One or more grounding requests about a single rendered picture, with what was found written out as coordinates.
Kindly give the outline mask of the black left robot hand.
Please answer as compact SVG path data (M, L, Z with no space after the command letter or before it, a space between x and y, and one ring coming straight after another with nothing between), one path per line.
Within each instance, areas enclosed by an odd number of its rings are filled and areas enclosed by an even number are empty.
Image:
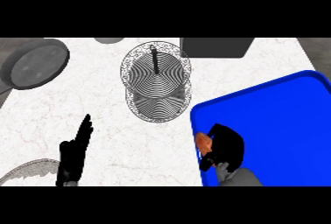
M63 183L67 181L79 181L91 132L90 115L85 115L78 126L75 138L59 144L56 186L63 186Z

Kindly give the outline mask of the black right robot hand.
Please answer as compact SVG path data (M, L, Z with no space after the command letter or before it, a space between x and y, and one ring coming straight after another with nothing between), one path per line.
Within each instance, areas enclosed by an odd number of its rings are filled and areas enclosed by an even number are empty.
M200 170L206 172L212 165L227 163L227 172L233 172L243 161L243 138L218 123L211 126L205 135L211 138L211 152L200 156Z

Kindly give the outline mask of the orange sweet potato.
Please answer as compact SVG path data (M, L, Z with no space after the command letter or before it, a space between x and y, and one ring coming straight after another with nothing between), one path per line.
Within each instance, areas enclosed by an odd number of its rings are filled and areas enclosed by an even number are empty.
M202 156L205 156L205 154L212 151L212 140L200 132L197 132L195 136L195 145Z

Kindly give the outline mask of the blue tray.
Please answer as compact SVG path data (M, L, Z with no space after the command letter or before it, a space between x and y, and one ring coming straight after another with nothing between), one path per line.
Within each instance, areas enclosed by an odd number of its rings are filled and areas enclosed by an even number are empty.
M263 186L331 186L331 82L304 70L196 104L190 128L243 140L242 168Z

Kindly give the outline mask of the grey round pan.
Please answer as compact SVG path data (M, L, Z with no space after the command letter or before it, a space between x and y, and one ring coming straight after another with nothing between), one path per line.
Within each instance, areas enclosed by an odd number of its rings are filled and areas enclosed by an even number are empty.
M65 43L54 38L0 38L0 94L11 88L41 87L62 73L69 60Z

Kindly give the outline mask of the dark grey flat block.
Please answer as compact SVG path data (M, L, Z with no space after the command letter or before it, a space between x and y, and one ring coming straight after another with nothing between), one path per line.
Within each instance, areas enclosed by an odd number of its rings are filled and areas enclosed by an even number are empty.
M240 58L254 38L181 38L180 49L189 58Z

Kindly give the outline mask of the grey round object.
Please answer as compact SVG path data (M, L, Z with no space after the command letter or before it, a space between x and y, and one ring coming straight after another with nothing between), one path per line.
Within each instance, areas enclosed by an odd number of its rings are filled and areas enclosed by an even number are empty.
M118 43L124 38L94 38L94 40L100 43L100 44L115 44Z

